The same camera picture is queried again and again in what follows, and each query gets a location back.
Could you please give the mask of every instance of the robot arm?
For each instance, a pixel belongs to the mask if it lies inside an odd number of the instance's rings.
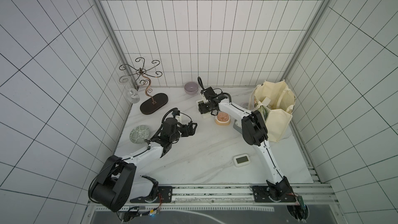
[[[192,119],[188,124],[181,124],[182,112],[177,108],[168,111],[154,136],[146,140],[147,147],[128,156],[110,156],[102,170],[90,184],[88,197],[116,212],[129,199],[146,197],[149,201],[158,195],[158,182],[150,177],[141,176],[139,171],[148,163],[163,157],[180,137],[195,134],[197,123]]]
[[[202,80],[198,77],[198,83],[202,87],[202,101],[198,102],[201,114],[212,114],[214,110],[226,112],[236,120],[241,120],[242,136],[249,145],[254,145],[258,156],[269,176],[267,184],[269,187],[269,198],[279,202],[285,194],[292,193],[289,181],[278,167],[276,160],[269,147],[267,128],[261,113],[244,109],[232,102],[228,93],[216,94],[211,87],[204,88]]]

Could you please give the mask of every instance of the white cable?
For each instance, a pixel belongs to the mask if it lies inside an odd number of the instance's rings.
[[[198,212],[194,212],[194,211],[187,211],[187,210],[178,210],[178,209],[162,209],[162,211],[178,211],[178,212],[184,212],[184,213],[189,213],[189,214],[197,214],[197,215],[201,215],[207,218],[210,218],[220,224],[226,224],[225,222],[220,221],[219,219],[216,219],[210,215],[207,214],[202,214],[202,213],[198,213]]]

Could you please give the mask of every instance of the white tiled wall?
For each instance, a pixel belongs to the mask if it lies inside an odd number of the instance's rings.
[[[321,0],[101,0],[122,50],[159,60],[153,85],[282,77]]]
[[[119,65],[92,0],[0,0],[1,223],[80,223],[129,108]]]
[[[293,121],[350,223],[398,218],[398,0],[332,0],[288,75]]]

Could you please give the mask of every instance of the ceramic bowl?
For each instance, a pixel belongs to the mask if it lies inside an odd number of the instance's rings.
[[[149,128],[147,126],[137,126],[130,132],[130,141],[135,144],[142,144],[145,139],[148,139],[150,135]]]
[[[187,82],[184,85],[184,90],[186,94],[194,95],[199,90],[199,85],[196,82]]]

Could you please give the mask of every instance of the metal bracket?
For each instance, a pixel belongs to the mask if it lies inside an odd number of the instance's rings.
[[[269,197],[267,191],[268,186],[252,186],[255,202],[275,202]],[[296,202],[296,198],[292,195],[285,195],[279,202]]]
[[[162,203],[169,203],[172,201],[173,187],[172,186],[159,186],[158,194],[162,196]],[[160,203],[159,197],[155,200],[150,200],[148,197],[138,197],[131,199],[130,203]]]

